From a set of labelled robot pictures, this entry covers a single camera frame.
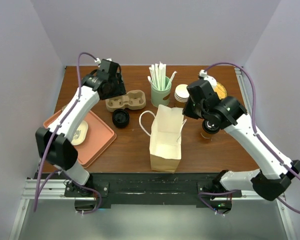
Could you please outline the stack of paper cups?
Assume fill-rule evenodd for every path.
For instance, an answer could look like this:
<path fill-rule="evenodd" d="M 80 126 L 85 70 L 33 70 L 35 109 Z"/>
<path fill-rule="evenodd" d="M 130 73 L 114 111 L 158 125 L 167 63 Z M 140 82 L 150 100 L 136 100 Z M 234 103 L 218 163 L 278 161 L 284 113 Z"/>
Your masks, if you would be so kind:
<path fill-rule="evenodd" d="M 189 92 L 187 90 L 187 84 L 179 84 L 174 91 L 174 98 L 175 98 L 175 106 L 177 108 L 184 108 L 188 99 L 189 99 Z"/>

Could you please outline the black cup lid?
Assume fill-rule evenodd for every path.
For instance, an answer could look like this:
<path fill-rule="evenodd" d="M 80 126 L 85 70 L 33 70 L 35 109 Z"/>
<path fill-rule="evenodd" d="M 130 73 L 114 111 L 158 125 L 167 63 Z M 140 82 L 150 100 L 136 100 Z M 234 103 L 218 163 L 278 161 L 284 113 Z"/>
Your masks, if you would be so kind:
<path fill-rule="evenodd" d="M 208 120 L 204 120 L 202 122 L 202 128 L 206 133 L 210 135 L 217 134 L 220 131 L 219 126 L 215 125 L 214 123 L 210 123 Z"/>

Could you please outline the cardboard cup carrier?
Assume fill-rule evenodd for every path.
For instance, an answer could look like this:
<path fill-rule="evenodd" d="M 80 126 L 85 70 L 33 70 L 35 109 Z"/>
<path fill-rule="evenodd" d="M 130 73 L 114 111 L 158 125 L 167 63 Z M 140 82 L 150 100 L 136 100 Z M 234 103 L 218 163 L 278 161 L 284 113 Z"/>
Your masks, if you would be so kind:
<path fill-rule="evenodd" d="M 117 109 L 141 110 L 146 106 L 146 95 L 142 90 L 131 90 L 125 95 L 106 99 L 105 105 L 112 113 Z"/>

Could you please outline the single brown paper cup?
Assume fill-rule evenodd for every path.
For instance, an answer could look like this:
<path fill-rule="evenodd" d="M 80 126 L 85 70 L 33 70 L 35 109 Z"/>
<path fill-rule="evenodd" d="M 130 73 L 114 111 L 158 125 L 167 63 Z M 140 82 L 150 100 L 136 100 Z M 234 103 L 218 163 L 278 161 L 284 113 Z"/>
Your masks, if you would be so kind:
<path fill-rule="evenodd" d="M 210 140 L 213 136 L 211 133 L 206 132 L 204 129 L 201 130 L 200 134 L 206 140 Z"/>

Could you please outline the brown paper bag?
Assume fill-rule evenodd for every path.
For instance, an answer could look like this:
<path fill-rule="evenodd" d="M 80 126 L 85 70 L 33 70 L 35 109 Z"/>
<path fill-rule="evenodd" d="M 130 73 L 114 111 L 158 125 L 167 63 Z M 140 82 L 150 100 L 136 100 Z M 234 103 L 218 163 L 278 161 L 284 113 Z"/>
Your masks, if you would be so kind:
<path fill-rule="evenodd" d="M 145 114 L 154 117 L 150 132 L 142 124 L 142 117 Z M 150 138 L 151 169 L 157 172 L 174 173 L 182 159 L 182 130 L 187 122 L 183 109 L 160 104 L 156 113 L 146 110 L 140 114 L 138 121 L 141 129 Z"/>

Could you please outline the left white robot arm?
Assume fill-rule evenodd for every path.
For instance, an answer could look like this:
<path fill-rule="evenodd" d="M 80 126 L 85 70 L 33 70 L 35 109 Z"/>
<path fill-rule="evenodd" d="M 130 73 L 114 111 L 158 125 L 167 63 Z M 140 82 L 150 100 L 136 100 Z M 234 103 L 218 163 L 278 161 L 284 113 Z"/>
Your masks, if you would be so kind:
<path fill-rule="evenodd" d="M 78 88 L 65 110 L 47 128 L 38 128 L 35 139 L 40 163 L 48 162 L 64 171 L 77 183 L 76 191 L 89 196 L 94 184 L 88 180 L 90 173 L 79 163 L 78 151 L 71 141 L 94 105 L 125 95 L 126 88 L 120 64 L 109 59 L 102 59 L 95 71 L 78 80 Z"/>

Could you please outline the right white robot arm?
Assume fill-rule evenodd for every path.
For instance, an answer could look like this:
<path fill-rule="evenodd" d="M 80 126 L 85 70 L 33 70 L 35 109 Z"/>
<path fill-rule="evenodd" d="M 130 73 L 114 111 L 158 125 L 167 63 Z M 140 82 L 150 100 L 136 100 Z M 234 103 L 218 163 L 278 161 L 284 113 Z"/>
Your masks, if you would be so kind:
<path fill-rule="evenodd" d="M 285 192 L 295 177 L 289 169 L 300 173 L 300 160 L 291 160 L 263 133 L 255 133 L 246 108 L 233 96 L 220 99 L 208 80 L 199 78 L 186 89 L 189 99 L 183 115 L 203 119 L 202 128 L 209 134 L 224 130 L 258 165 L 258 169 L 252 171 L 221 171 L 212 181 L 211 190 L 220 197 L 234 190 L 255 191 L 268 201 Z"/>

